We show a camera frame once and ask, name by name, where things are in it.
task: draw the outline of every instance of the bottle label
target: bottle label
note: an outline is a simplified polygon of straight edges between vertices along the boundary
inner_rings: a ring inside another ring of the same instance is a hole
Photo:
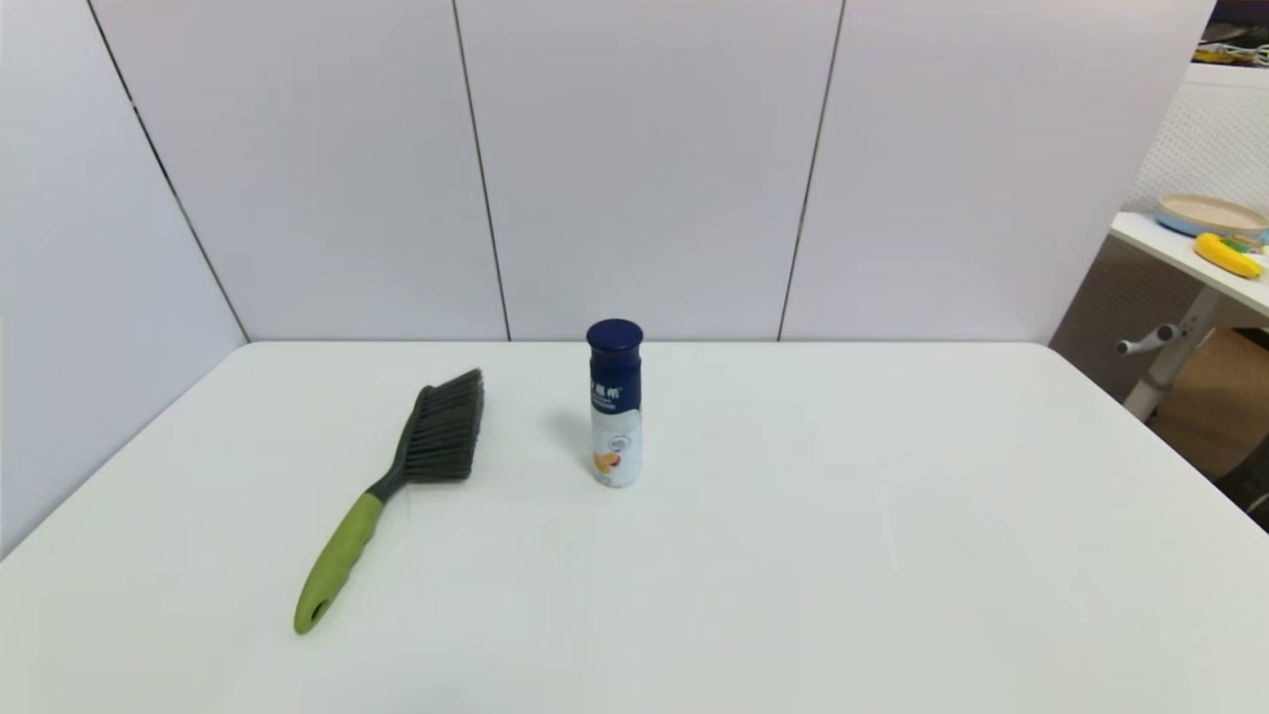
[[[641,402],[640,374],[634,370],[609,370],[595,375],[591,370],[590,406],[605,415],[638,410]]]
[[[621,415],[591,410],[590,435],[599,483],[615,488],[634,483],[643,465],[643,415],[638,410]]]

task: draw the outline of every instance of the wall seam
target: wall seam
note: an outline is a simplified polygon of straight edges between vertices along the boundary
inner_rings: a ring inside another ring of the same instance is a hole
[[[506,311],[506,288],[503,287],[503,265],[497,259],[497,236],[494,235],[494,211],[489,204],[489,183],[485,180],[485,157],[480,150],[480,132],[476,129],[476,103],[472,100],[472,82],[467,75],[467,51],[463,48],[463,28],[458,23],[458,0],[449,0],[454,13],[454,36],[458,38],[458,62],[463,67],[463,88],[467,90],[467,112],[472,118],[472,142],[476,145],[476,166],[480,169],[480,190],[485,197],[485,221],[489,224],[489,243],[494,249],[494,275],[497,278],[497,297],[503,302],[503,326],[506,340],[511,341],[511,316]]]
[[[162,179],[168,184],[168,190],[171,193],[173,200],[176,202],[176,209],[180,211],[180,217],[185,221],[185,227],[189,228],[189,235],[194,238],[194,245],[198,246],[198,252],[203,256],[203,263],[207,264],[207,270],[212,273],[212,280],[216,282],[216,288],[221,290],[221,297],[225,298],[225,304],[230,308],[230,315],[233,315],[233,321],[237,323],[239,331],[242,332],[242,339],[250,344],[251,335],[249,335],[246,327],[242,326],[242,318],[239,317],[237,309],[233,307],[233,301],[230,299],[230,293],[225,289],[225,283],[221,282],[221,275],[216,273],[216,268],[212,265],[212,259],[207,256],[207,249],[203,247],[203,241],[198,237],[198,231],[194,230],[194,223],[189,219],[185,204],[181,202],[180,194],[176,193],[176,186],[171,183],[171,175],[168,172],[168,166],[164,166],[162,159],[159,156],[159,150],[155,147],[154,140],[150,138],[150,129],[146,128],[146,122],[141,118],[141,109],[137,108],[136,100],[132,99],[132,90],[128,89],[128,82],[123,79],[123,71],[119,68],[119,62],[114,58],[114,49],[110,48],[110,41],[105,38],[105,30],[102,28],[102,20],[96,16],[96,8],[93,5],[93,0],[85,0],[85,3],[88,4],[89,13],[93,14],[93,24],[96,25],[96,33],[102,37],[102,44],[105,47],[105,55],[110,58],[110,65],[114,67],[114,76],[119,77],[119,85],[123,86],[123,94],[128,98],[128,104],[132,105],[132,113],[137,117],[137,124],[141,126],[141,134],[146,137],[146,143],[150,146],[150,155],[154,156],[155,162],[159,165],[159,171],[162,174]]]
[[[793,292],[793,273],[797,269],[797,252],[802,246],[802,227],[806,224],[806,205],[811,199],[811,180],[815,178],[815,161],[820,155],[820,137],[824,134],[824,115],[829,110],[829,91],[832,89],[832,70],[838,65],[838,44],[841,43],[841,20],[846,15],[846,0],[838,9],[838,33],[832,38],[832,53],[829,56],[829,76],[824,82],[824,101],[820,104],[820,123],[815,128],[815,145],[811,147],[811,167],[806,174],[806,191],[802,194],[802,213],[797,219],[797,237],[793,238],[793,259],[789,260],[789,279],[784,284],[784,306],[780,308],[780,326],[775,330],[775,341],[784,339],[784,317],[789,311],[789,293]]]

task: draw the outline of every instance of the bottle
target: bottle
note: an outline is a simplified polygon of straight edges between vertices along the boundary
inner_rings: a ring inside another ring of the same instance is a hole
[[[602,320],[590,342],[590,444],[599,483],[623,488],[643,465],[638,345],[643,330],[629,320]]]

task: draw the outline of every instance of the cable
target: cable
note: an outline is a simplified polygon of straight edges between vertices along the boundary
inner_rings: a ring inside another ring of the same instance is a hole
[[[1213,55],[1225,55],[1227,57],[1246,60],[1258,67],[1269,67],[1269,44],[1261,44],[1260,47],[1239,47],[1236,44],[1226,44],[1223,42],[1206,42],[1199,44],[1197,49],[1199,52],[1212,52]]]

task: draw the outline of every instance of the plate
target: plate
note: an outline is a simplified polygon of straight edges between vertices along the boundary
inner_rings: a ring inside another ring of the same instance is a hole
[[[1155,218],[1187,235],[1211,231],[1221,235],[1259,236],[1269,230],[1269,216],[1260,211],[1193,193],[1164,195],[1159,199]]]

